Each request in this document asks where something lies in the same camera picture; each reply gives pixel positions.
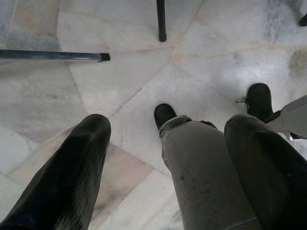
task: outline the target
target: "gray pants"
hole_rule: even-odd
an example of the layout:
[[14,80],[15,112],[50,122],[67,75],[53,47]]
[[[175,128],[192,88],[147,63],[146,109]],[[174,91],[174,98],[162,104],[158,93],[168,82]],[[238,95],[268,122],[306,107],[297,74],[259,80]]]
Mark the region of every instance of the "gray pants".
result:
[[260,230],[228,154],[224,134],[178,116],[159,130],[185,230]]

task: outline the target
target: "marble floor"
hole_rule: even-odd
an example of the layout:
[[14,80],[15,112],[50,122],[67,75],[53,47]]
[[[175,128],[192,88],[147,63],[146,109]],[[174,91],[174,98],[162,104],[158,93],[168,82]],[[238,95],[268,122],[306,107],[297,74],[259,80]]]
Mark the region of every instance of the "marble floor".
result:
[[[166,0],[160,43],[154,0],[1,0],[0,49],[111,61],[0,62],[0,220],[71,127],[100,113],[112,135],[90,229],[183,229],[155,106],[223,130],[253,83],[269,85],[275,111],[305,95],[305,13],[303,0]],[[293,145],[307,157],[307,141]]]

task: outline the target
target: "black metal rod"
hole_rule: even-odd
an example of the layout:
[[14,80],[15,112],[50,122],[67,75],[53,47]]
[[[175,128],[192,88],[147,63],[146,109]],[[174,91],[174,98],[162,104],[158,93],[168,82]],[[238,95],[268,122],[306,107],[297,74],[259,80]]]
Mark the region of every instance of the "black metal rod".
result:
[[255,218],[222,132],[182,115],[159,134],[185,230],[232,229]]
[[159,27],[159,41],[166,41],[166,27],[165,27],[165,3],[164,0],[157,0],[158,13],[158,27]]
[[109,61],[107,53],[0,50],[0,60]]

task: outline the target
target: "foot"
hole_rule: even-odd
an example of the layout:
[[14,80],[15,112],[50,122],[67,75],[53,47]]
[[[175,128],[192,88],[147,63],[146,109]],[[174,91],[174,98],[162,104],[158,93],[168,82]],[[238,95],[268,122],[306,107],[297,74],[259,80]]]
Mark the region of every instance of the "foot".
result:
[[166,121],[176,116],[175,110],[169,104],[160,104],[154,110],[154,120],[158,130]]
[[249,115],[261,121],[273,115],[271,91],[266,84],[253,84],[246,95],[246,105]]

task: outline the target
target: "metal bar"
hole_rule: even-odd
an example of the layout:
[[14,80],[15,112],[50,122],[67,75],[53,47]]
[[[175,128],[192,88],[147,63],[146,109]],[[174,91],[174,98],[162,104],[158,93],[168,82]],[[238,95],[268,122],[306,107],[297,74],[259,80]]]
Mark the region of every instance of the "metal bar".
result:
[[158,13],[158,27],[159,27],[159,41],[166,41],[166,27],[165,27],[165,3],[164,0],[157,0]]
[[109,61],[107,53],[68,53],[46,51],[0,50],[0,60]]

